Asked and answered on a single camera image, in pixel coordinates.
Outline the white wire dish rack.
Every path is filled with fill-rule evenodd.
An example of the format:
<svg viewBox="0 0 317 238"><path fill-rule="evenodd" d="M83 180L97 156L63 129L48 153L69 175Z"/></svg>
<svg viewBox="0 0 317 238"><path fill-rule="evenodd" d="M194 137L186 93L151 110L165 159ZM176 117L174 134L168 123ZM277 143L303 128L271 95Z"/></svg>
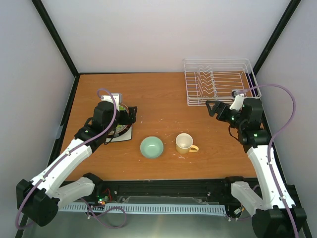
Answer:
<svg viewBox="0 0 317 238"><path fill-rule="evenodd" d="M188 106L205 106L207 100L231 104L233 93L260 98L253 68L248 59L184 59Z"/></svg>

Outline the light green ceramic bowl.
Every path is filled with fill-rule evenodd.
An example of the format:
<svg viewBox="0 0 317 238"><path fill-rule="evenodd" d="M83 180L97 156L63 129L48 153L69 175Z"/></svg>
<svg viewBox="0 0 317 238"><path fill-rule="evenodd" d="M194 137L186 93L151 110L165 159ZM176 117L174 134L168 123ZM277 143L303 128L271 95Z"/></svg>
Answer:
<svg viewBox="0 0 317 238"><path fill-rule="evenodd" d="M161 139L156 136L146 137L140 144L141 154L149 159L159 157L164 150L164 144Z"/></svg>

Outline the yellow ceramic mug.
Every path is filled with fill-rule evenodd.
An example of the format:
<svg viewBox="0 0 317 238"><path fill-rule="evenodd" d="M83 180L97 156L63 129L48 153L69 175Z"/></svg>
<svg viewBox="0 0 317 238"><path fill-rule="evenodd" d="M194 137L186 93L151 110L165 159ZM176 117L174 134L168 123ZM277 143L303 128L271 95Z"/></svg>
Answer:
<svg viewBox="0 0 317 238"><path fill-rule="evenodd" d="M181 133L176 137L176 150L180 154L186 154L189 152L198 152L198 146L193 144L193 138L187 133Z"/></svg>

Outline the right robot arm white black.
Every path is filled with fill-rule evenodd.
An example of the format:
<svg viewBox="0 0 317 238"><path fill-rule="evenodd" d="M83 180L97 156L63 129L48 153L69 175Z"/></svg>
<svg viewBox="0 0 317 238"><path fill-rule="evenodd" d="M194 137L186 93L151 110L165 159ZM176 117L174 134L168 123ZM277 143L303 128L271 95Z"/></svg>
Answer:
<svg viewBox="0 0 317 238"><path fill-rule="evenodd" d="M256 172L261 195L243 180L230 185L231 195L250 214L256 237L297 238L306 221L306 212L296 205L283 183L269 143L269 133L261 127L261 101L239 95L231 105L209 100L206 106L211 117L237 130L237 139Z"/></svg>

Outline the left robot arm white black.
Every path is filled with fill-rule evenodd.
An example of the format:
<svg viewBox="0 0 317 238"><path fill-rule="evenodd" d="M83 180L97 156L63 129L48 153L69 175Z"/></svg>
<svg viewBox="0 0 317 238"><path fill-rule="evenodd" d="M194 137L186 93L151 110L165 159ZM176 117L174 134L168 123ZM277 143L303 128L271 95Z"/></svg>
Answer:
<svg viewBox="0 0 317 238"><path fill-rule="evenodd" d="M54 219L59 209L80 198L102 199L103 180L93 173L86 173L67 185L62 183L80 163L113 139L118 125L135 123L136 115L137 107L121 110L112 102L99 102L93 116L86 120L67 148L32 180L23 179L18 183L18 212L43 227Z"/></svg>

